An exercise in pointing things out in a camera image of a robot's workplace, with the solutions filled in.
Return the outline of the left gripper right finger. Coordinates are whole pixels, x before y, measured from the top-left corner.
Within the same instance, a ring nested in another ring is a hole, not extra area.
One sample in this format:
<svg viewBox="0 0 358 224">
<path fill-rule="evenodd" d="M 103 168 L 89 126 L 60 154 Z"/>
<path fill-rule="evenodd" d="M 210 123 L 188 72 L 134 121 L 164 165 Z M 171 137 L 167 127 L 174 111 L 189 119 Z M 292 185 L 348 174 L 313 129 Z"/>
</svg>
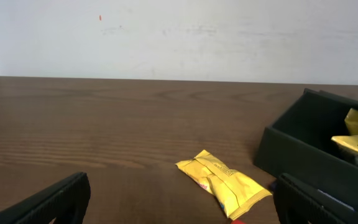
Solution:
<svg viewBox="0 0 358 224">
<path fill-rule="evenodd" d="M 281 174 L 273 202 L 281 224 L 358 224 L 358 212 L 321 194 L 316 188 Z"/>
</svg>

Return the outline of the yellow snack packet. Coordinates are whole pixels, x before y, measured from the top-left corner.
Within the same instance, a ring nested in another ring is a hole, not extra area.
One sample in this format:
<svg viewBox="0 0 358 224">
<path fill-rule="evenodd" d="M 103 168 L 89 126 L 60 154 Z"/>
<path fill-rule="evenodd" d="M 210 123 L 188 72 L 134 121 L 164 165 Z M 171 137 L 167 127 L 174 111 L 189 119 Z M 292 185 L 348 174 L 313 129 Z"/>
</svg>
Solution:
<svg viewBox="0 0 358 224">
<path fill-rule="evenodd" d="M 177 162 L 176 166 L 201 188 L 214 195 L 231 220 L 237 220 L 257 202 L 271 196 L 271 193 L 256 181 L 228 168 L 206 150 L 190 160 Z"/>
</svg>

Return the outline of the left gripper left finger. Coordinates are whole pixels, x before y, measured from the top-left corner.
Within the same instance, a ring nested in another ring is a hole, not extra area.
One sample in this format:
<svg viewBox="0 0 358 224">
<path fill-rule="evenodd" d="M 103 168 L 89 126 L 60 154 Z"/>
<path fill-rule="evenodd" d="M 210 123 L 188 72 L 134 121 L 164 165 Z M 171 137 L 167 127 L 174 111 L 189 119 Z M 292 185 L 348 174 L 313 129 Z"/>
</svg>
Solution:
<svg viewBox="0 0 358 224">
<path fill-rule="evenodd" d="M 77 172 L 0 212 L 0 224 L 82 224 L 91 197 L 85 172 Z"/>
</svg>

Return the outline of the red candy bag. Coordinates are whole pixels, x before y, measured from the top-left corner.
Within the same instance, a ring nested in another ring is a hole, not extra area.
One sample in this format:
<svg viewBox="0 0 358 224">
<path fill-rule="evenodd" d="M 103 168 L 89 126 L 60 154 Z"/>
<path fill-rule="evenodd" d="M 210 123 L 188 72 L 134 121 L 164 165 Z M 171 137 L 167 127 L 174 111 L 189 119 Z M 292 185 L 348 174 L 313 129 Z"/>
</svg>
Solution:
<svg viewBox="0 0 358 224">
<path fill-rule="evenodd" d="M 245 222 L 242 222 L 240 220 L 233 220 L 231 224 L 246 224 Z"/>
</svg>

